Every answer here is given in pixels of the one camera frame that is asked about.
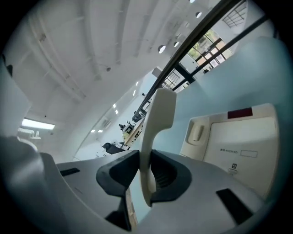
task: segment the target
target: fluorescent light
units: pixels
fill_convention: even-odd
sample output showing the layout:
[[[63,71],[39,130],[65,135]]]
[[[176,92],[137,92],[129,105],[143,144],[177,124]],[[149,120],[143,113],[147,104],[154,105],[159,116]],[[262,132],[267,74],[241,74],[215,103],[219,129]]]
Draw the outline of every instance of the fluorescent light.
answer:
[[[197,17],[197,18],[199,18],[200,16],[202,15],[202,12],[197,12],[196,14],[195,14],[195,16]]]
[[[23,119],[22,126],[31,127],[31,128],[49,129],[49,130],[53,130],[55,127],[55,125],[53,124],[38,122],[38,121],[30,120],[30,119]]]
[[[159,53],[163,53],[163,51],[165,50],[166,46],[165,45],[161,45],[159,46],[159,48],[157,49]]]

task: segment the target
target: wooden desk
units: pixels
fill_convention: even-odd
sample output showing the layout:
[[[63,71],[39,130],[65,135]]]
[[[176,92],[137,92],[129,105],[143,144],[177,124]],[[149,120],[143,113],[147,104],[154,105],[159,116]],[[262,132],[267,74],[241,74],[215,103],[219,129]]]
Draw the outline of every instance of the wooden desk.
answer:
[[[142,128],[143,122],[145,119],[141,119],[136,123],[136,125],[133,127],[132,131],[130,132],[129,136],[124,139],[124,145],[129,146],[130,142],[133,140],[135,135],[139,132],[139,130]]]

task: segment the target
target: white ceiling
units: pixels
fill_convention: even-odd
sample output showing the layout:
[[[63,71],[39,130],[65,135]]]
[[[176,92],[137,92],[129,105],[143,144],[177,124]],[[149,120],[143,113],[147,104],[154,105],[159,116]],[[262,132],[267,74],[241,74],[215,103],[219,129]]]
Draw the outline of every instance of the white ceiling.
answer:
[[[174,41],[186,38],[183,33],[176,39],[183,22],[190,23],[189,33],[210,5],[207,0],[48,0],[37,5],[4,54],[32,103],[27,117],[56,125],[39,150],[57,162],[72,158],[113,103],[150,70],[167,64]],[[203,12],[200,19],[197,11]],[[167,48],[159,54],[162,44]]]

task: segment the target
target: blue surface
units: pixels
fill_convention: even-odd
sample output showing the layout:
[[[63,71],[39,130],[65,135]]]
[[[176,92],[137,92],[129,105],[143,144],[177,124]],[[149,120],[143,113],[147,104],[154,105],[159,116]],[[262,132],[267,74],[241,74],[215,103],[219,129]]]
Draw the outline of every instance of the blue surface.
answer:
[[[192,117],[271,103],[277,110],[281,142],[278,170],[269,196],[274,198],[293,162],[292,101],[293,67],[287,48],[281,41],[260,37],[177,95],[173,126],[155,137],[153,149],[179,154]],[[140,189],[139,181],[136,184],[131,188],[132,196]],[[142,202],[133,200],[139,217],[148,212],[142,207],[136,209]]]

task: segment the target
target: round ceiling light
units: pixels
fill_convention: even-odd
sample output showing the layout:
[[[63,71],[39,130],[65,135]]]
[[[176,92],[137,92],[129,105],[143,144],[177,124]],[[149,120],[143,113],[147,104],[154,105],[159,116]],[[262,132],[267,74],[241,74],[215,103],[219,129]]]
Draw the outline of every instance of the round ceiling light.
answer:
[[[197,18],[199,18],[200,16],[202,15],[202,12],[197,12],[196,14],[195,14],[195,16],[197,17]]]
[[[163,51],[165,50],[166,46],[165,45],[161,45],[159,46],[159,48],[157,49],[159,53],[163,53]]]

